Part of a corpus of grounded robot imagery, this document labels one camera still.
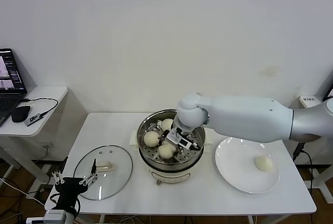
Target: laptop screen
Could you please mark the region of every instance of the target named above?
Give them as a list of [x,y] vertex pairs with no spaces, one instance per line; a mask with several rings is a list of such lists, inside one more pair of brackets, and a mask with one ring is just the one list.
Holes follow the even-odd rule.
[[10,49],[0,49],[0,92],[26,92]]

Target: wooden floor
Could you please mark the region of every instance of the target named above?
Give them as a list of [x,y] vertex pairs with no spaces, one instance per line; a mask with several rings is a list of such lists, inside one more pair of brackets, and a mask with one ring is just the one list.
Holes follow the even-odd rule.
[[[8,168],[8,164],[3,163],[0,164],[0,175],[6,172],[6,168]],[[310,179],[310,173],[306,169],[300,169],[300,174],[303,179]],[[24,168],[19,170],[15,170],[11,173],[10,180],[15,182],[17,186],[28,192],[30,185],[32,184],[34,177],[27,172]],[[333,192],[333,179],[329,180],[327,183],[331,192]],[[49,192],[45,191],[40,194],[39,200],[45,201],[47,199]],[[0,189],[0,224],[16,224],[16,223],[24,223],[18,222],[21,220],[25,220],[27,217],[40,217],[44,216],[45,210],[42,205],[38,204],[34,200],[28,200],[25,197],[20,197],[20,193],[11,189],[10,187],[4,185]],[[317,205],[317,212],[313,214],[313,223],[315,224],[331,224],[333,223],[333,204],[326,204],[324,198],[322,197],[319,190],[313,190],[313,198]],[[22,213],[21,215],[14,216],[12,218],[7,219],[17,213]],[[99,216],[91,216],[93,221],[98,222]],[[121,219],[121,216],[107,216],[105,219],[105,223],[118,223]],[[246,224],[247,218],[245,216],[229,216],[229,217],[221,217],[221,216],[192,216],[187,217],[185,220],[185,216],[139,216],[138,218],[128,219],[126,223],[140,223],[140,224]],[[257,223],[260,223],[263,220],[264,216],[258,216]],[[311,215],[294,215],[280,222],[281,224],[310,224],[311,223]]]

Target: computer mouse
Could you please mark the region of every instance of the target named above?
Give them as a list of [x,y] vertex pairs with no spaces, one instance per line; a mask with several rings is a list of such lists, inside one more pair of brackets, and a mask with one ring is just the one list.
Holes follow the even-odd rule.
[[22,106],[14,109],[11,113],[11,120],[13,122],[22,122],[27,119],[30,111],[30,106]]

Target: black cable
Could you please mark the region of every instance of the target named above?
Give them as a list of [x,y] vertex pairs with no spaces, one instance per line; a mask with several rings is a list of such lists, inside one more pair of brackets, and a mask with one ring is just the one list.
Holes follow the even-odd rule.
[[37,161],[35,161],[35,162],[34,162],[35,164],[38,163],[41,159],[44,159],[44,158],[47,156],[47,154],[48,154],[48,147],[46,147],[45,149],[46,149],[46,153],[45,153],[45,155],[42,156],[41,158],[39,158]]
[[[310,160],[310,166],[311,166],[311,182],[310,182],[310,195],[312,197],[312,181],[313,181],[313,166],[312,166],[312,160],[311,160],[311,156],[308,154],[308,152],[301,150],[301,153],[305,153],[309,160]],[[311,224],[313,223],[313,214],[311,214]]]
[[[7,181],[10,181],[12,184],[14,184],[16,186],[16,188],[20,189],[20,187],[15,183],[13,182],[12,180],[6,178],[6,177],[3,177],[3,176],[0,176],[1,179],[5,179]],[[22,193],[20,192],[20,195],[17,195],[17,196],[8,196],[8,195],[1,195],[1,197],[6,197],[6,198],[16,198],[16,197],[20,197],[22,195]]]
[[[2,179],[6,179],[6,180],[12,182],[11,180],[9,180],[9,179],[6,178],[6,177],[2,177],[2,176],[1,176],[1,178],[2,178]],[[21,190],[20,187],[19,187],[16,183],[14,183],[14,182],[12,182],[12,183],[15,184],[16,187],[17,187],[19,190]],[[18,199],[15,201],[15,203],[14,203],[9,209],[3,211],[3,212],[0,214],[0,218],[2,218],[4,215],[6,215],[9,211],[12,211],[12,208],[15,207],[15,205],[20,201],[20,198],[21,198],[21,197],[22,197],[22,195],[19,195],[19,196],[18,196]]]
[[56,194],[51,195],[50,201],[52,201],[53,203],[57,204],[57,202],[53,198],[56,197],[56,196],[58,196],[58,195],[60,195],[60,193],[56,193]]
[[54,98],[47,98],[47,97],[40,97],[40,98],[36,98],[36,99],[24,98],[24,99],[21,100],[21,102],[38,101],[38,100],[42,100],[42,99],[44,99],[44,100],[52,100],[52,101],[56,101],[57,103],[56,103],[56,105],[54,105],[54,106],[53,106],[52,108],[50,108],[49,110],[47,110],[47,111],[41,113],[41,116],[43,116],[43,115],[49,113],[52,109],[54,109],[55,107],[57,107],[58,104],[59,104],[58,100],[56,100],[56,99],[54,99]]
[[[30,188],[30,186],[33,184],[34,181],[35,181],[35,179],[29,184],[29,186],[27,187],[27,189],[25,191],[27,191]],[[43,187],[41,187],[41,189],[39,189],[37,191],[28,192],[27,194],[37,193],[37,195],[36,195],[35,198],[37,200],[39,200],[40,202],[45,203],[46,201],[41,201],[41,199],[40,199],[40,192],[41,192],[41,190],[43,190],[43,189],[45,189],[47,187],[47,185],[50,183],[50,181],[51,181],[51,177],[49,176],[47,183]],[[17,208],[17,212],[20,212],[20,207],[21,207],[23,199],[24,199],[24,195],[23,195],[23,197],[21,198],[21,200],[19,202],[19,206]],[[20,220],[22,220],[22,215],[21,214],[17,216],[17,222],[19,222]]]
[[[24,192],[26,192],[26,191],[31,187],[31,185],[33,184],[34,181],[35,181],[35,179],[33,179],[33,180],[29,183],[29,185],[27,186],[27,188],[25,189]],[[21,196],[21,199],[20,199],[19,205],[18,205],[18,207],[17,207],[17,212],[20,212],[20,207],[21,207],[21,204],[22,204],[22,201],[23,201],[24,197],[25,197],[25,195],[22,195],[22,196]],[[17,222],[20,222],[21,220],[22,220],[22,214],[19,214],[19,215],[17,216]]]

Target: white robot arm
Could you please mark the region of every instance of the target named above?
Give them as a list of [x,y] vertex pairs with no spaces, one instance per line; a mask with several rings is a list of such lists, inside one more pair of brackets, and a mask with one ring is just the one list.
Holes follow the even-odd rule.
[[333,99],[307,109],[290,109],[269,98],[189,94],[178,104],[168,137],[179,144],[178,133],[190,133],[201,125],[222,135],[257,142],[333,138]]

